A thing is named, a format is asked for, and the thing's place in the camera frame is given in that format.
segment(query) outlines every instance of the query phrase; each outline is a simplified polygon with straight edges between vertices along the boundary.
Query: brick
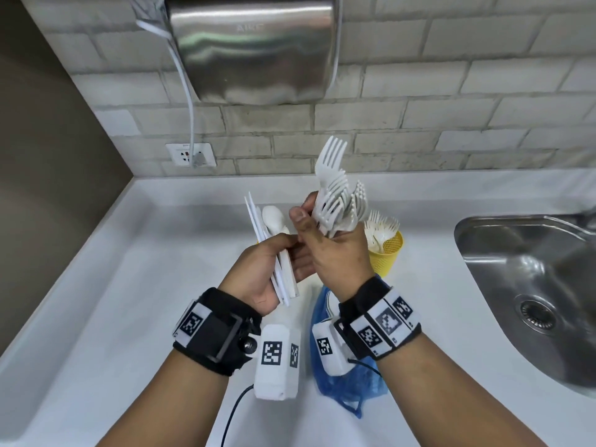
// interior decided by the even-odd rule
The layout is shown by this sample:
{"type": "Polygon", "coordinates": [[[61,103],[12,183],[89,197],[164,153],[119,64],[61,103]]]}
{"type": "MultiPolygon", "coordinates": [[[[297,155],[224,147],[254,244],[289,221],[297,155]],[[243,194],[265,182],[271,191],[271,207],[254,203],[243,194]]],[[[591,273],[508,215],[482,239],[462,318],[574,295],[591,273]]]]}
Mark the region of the brick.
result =
{"type": "Polygon", "coordinates": [[[169,103],[157,72],[75,75],[72,79],[91,106],[169,103]]]}
{"type": "Polygon", "coordinates": [[[571,63],[571,58],[474,61],[461,91],[555,92],[571,63]]]}
{"type": "Polygon", "coordinates": [[[497,11],[519,12],[523,9],[541,7],[576,7],[594,6],[596,0],[499,0],[496,4],[497,11]]]}
{"type": "Polygon", "coordinates": [[[594,168],[596,167],[596,150],[557,151],[545,167],[594,168]]]}
{"type": "Polygon", "coordinates": [[[66,72],[100,72],[106,68],[86,34],[46,34],[45,38],[66,72]]]}
{"type": "Polygon", "coordinates": [[[596,91],[596,58],[577,61],[562,84],[562,91],[596,91]]]}
{"type": "Polygon", "coordinates": [[[167,177],[192,177],[192,176],[234,176],[236,167],[234,160],[216,160],[216,167],[186,167],[176,166],[173,161],[163,161],[161,167],[167,177]]]}
{"type": "Polygon", "coordinates": [[[389,168],[391,156],[350,156],[341,161],[346,172],[383,172],[389,168]]]}
{"type": "Polygon", "coordinates": [[[268,107],[225,106],[222,108],[228,132],[300,132],[310,130],[308,105],[268,107]]]}
{"type": "MultiPolygon", "coordinates": [[[[136,109],[134,116],[143,134],[190,134],[186,108],[136,109]]],[[[223,133],[224,122],[217,106],[194,109],[195,133],[223,133]]]]}
{"type": "Polygon", "coordinates": [[[540,30],[531,53],[596,51],[596,13],[554,14],[540,30]]]}
{"type": "Polygon", "coordinates": [[[188,142],[188,138],[112,138],[112,142],[122,158],[129,161],[168,160],[170,154],[166,144],[172,142],[188,142]]]}
{"type": "Polygon", "coordinates": [[[515,149],[526,133],[527,130],[445,131],[439,138],[436,150],[488,151],[515,149]]]}
{"type": "Polygon", "coordinates": [[[101,33],[95,41],[113,71],[175,68],[166,41],[149,31],[101,33]]]}
{"type": "Polygon", "coordinates": [[[207,138],[216,157],[270,156],[271,140],[266,136],[227,136],[207,138]]]}
{"type": "MultiPolygon", "coordinates": [[[[333,136],[342,141],[347,141],[348,146],[345,154],[349,154],[351,149],[350,135],[334,134],[333,136]]],[[[275,155],[318,156],[328,139],[328,134],[292,134],[286,136],[274,136],[273,144],[275,155]]]]}
{"type": "Polygon", "coordinates": [[[528,151],[472,154],[466,169],[535,169],[546,164],[552,156],[552,152],[528,151]]]}
{"type": "Polygon", "coordinates": [[[310,158],[240,158],[240,174],[310,174],[310,158]]]}
{"type": "Polygon", "coordinates": [[[370,65],[362,97],[399,97],[456,94],[465,62],[413,62],[370,65]]]}
{"type": "Polygon", "coordinates": [[[584,119],[586,124],[596,124],[596,106],[592,108],[592,111],[584,119]]]}
{"type": "Polygon", "coordinates": [[[158,161],[127,161],[135,177],[163,177],[165,174],[158,161]]]}
{"type": "Polygon", "coordinates": [[[521,147],[524,149],[596,147],[596,127],[532,129],[521,147]]]}
{"type": "Polygon", "coordinates": [[[490,7],[492,0],[377,0],[377,14],[405,12],[480,11],[490,7]]]}
{"type": "Polygon", "coordinates": [[[94,111],[93,113],[110,136],[136,136],[141,134],[137,122],[128,110],[94,111]]]}
{"type": "Polygon", "coordinates": [[[495,99],[409,101],[403,128],[484,127],[495,99]]]}
{"type": "Polygon", "coordinates": [[[596,97],[505,97],[491,126],[571,125],[582,121],[596,97]]]}
{"type": "Polygon", "coordinates": [[[393,157],[391,171],[447,171],[458,170],[465,154],[432,152],[429,154],[398,154],[393,157]]]}
{"type": "Polygon", "coordinates": [[[438,138],[438,132],[359,133],[354,142],[354,153],[430,152],[438,138]]]}
{"type": "Polygon", "coordinates": [[[540,18],[532,15],[433,20],[424,56],[521,53],[540,18]]]}
{"type": "MultiPolygon", "coordinates": [[[[170,100],[173,104],[187,103],[186,93],[184,92],[183,84],[180,81],[180,75],[178,72],[164,72],[163,86],[165,86],[168,96],[170,97],[170,100]]],[[[194,91],[194,88],[190,82],[188,82],[188,88],[190,89],[192,101],[195,103],[200,102],[197,97],[197,93],[194,91]]]]}
{"type": "Polygon", "coordinates": [[[82,27],[115,28],[135,23],[128,0],[89,2],[25,1],[25,6],[42,31],[71,31],[82,27]]]}
{"type": "Polygon", "coordinates": [[[315,130],[396,129],[405,102],[356,102],[315,107],[315,130]]]}
{"type": "Polygon", "coordinates": [[[340,62],[418,55],[425,20],[347,22],[341,27],[340,62]]]}
{"type": "Polygon", "coordinates": [[[337,70],[334,85],[329,88],[325,99],[351,99],[358,97],[360,91],[360,65],[341,65],[337,70]]]}
{"type": "Polygon", "coordinates": [[[370,17],[371,4],[371,0],[343,0],[344,19],[349,20],[370,17]]]}

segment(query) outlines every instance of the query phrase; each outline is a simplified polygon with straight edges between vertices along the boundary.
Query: qr-like marker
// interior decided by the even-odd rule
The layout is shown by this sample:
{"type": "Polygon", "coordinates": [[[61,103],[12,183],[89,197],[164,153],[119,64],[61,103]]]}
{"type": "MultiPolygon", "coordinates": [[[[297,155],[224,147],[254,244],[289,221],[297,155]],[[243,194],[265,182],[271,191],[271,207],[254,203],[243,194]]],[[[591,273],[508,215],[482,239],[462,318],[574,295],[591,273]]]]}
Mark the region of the qr-like marker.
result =
{"type": "Polygon", "coordinates": [[[386,308],[375,320],[388,336],[402,325],[402,321],[390,308],[386,308]]]}
{"type": "Polygon", "coordinates": [[[407,320],[408,317],[412,315],[413,309],[410,306],[408,306],[407,302],[404,301],[404,299],[401,298],[401,296],[393,302],[393,307],[395,308],[395,310],[399,312],[399,315],[404,317],[405,320],[407,320]]]}
{"type": "Polygon", "coordinates": [[[319,346],[321,356],[325,356],[326,354],[333,354],[332,346],[331,344],[329,344],[329,339],[327,337],[318,338],[317,345],[319,346]]]}
{"type": "Polygon", "coordinates": [[[281,364],[281,342],[263,342],[263,356],[261,357],[261,364],[281,364]]]}
{"type": "Polygon", "coordinates": [[[369,348],[373,348],[383,341],[370,326],[358,331],[358,335],[369,348]]]}
{"type": "Polygon", "coordinates": [[[199,317],[194,312],[191,312],[180,325],[180,330],[184,332],[184,334],[192,337],[194,331],[201,325],[203,319],[199,317]]]}
{"type": "Polygon", "coordinates": [[[292,344],[290,350],[290,367],[298,368],[298,345],[292,344]]]}

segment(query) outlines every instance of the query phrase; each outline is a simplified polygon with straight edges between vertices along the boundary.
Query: right hand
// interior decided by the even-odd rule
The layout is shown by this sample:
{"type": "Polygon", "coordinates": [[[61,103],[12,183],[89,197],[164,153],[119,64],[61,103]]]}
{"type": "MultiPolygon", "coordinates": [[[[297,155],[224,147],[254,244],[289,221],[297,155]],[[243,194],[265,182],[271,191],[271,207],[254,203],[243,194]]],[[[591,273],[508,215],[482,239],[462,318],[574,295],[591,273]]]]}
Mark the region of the right hand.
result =
{"type": "Polygon", "coordinates": [[[325,237],[308,214],[312,210],[309,205],[314,206],[316,197],[316,193],[311,193],[302,207],[292,208],[290,218],[299,240],[309,248],[315,271],[323,284],[343,302],[375,276],[368,256],[364,225],[358,223],[354,232],[342,233],[333,240],[325,237]]]}

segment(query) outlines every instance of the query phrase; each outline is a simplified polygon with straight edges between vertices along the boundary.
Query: black wrist strap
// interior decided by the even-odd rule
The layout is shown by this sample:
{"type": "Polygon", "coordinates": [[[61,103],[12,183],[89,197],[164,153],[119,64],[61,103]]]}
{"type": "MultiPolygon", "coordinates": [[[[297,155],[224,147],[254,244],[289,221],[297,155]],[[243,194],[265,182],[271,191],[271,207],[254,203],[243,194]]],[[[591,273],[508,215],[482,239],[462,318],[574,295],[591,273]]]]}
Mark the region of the black wrist strap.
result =
{"type": "Polygon", "coordinates": [[[174,349],[215,373],[232,376],[250,360],[245,344],[249,334],[260,335],[261,320],[249,305],[210,288],[176,325],[174,349]]]}
{"type": "Polygon", "coordinates": [[[382,359],[422,332],[420,316],[379,277],[365,282],[339,308],[334,326],[357,359],[382,359]]]}

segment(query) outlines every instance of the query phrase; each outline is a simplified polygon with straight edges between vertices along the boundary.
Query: blue plastic bag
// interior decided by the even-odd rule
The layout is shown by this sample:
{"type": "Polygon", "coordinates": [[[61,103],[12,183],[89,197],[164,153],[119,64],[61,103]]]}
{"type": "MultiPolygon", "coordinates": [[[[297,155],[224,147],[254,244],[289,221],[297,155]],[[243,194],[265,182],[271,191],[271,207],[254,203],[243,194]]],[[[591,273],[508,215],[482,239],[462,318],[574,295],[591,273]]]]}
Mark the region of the blue plastic bag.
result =
{"type": "MultiPolygon", "coordinates": [[[[310,327],[330,317],[327,312],[327,292],[329,289],[323,287],[319,294],[317,303],[312,312],[310,327]]],[[[340,377],[327,375],[319,356],[317,344],[312,331],[310,332],[310,361],[312,372],[317,381],[319,391],[353,413],[359,419],[362,418],[362,404],[370,398],[385,395],[388,391],[387,385],[382,377],[361,365],[356,365],[347,374],[340,377]]],[[[377,368],[375,361],[371,358],[364,358],[362,362],[377,368]]]]}

